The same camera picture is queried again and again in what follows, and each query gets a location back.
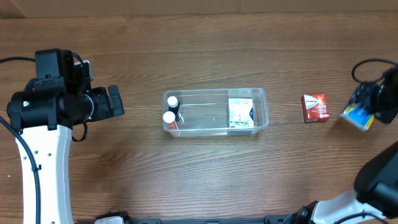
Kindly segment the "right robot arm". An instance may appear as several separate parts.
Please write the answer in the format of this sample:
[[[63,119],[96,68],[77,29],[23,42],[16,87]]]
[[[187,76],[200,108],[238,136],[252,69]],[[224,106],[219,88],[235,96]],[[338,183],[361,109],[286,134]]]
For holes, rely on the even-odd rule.
[[[365,127],[373,119],[389,124],[397,115],[397,64],[373,82],[360,82],[342,117]],[[354,187],[327,201],[314,201],[284,223],[360,223],[397,218],[397,144],[367,162]]]

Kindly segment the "red medicine box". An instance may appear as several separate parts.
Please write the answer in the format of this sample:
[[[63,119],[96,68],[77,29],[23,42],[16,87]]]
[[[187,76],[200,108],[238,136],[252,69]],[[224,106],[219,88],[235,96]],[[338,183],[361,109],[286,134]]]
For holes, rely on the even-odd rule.
[[[301,103],[305,123],[326,122],[330,118],[325,94],[304,94]]]

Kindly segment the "blue yellow VapoDrops box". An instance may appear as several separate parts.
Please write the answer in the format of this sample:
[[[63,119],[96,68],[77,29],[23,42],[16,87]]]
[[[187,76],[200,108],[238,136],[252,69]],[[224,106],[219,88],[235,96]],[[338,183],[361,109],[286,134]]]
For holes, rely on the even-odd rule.
[[[349,102],[340,113],[340,118],[343,118],[362,131],[367,131],[374,121],[374,115],[361,103],[356,103],[355,97],[356,94],[353,93]]]

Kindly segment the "orange bottle white cap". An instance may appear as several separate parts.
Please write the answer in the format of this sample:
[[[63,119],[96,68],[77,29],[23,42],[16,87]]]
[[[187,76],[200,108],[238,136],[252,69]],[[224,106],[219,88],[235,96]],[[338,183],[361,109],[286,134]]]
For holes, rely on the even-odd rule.
[[[162,119],[169,129],[178,129],[177,122],[175,120],[175,114],[172,111],[166,111],[163,114]]]

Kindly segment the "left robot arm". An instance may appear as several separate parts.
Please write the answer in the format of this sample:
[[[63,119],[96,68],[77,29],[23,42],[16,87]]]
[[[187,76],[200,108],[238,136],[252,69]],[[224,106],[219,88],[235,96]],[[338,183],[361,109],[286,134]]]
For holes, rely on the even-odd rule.
[[[23,222],[73,223],[69,152],[73,127],[124,114],[116,85],[92,88],[93,68],[75,52],[40,50],[36,76],[7,104],[1,123],[21,157]]]

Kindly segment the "white blue medicine box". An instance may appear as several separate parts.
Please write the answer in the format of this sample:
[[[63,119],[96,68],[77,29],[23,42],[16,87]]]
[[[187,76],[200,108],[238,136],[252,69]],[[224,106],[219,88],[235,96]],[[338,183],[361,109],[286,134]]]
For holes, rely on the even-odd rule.
[[[230,98],[228,101],[229,127],[253,128],[253,102],[249,98]]]

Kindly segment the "black bottle white cap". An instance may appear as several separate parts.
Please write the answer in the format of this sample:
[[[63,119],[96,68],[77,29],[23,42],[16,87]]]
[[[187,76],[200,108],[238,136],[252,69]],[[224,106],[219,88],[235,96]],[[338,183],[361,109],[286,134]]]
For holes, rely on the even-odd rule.
[[[182,107],[181,102],[176,96],[170,96],[167,98],[168,111],[171,111],[175,115],[175,120],[180,121],[182,118]]]

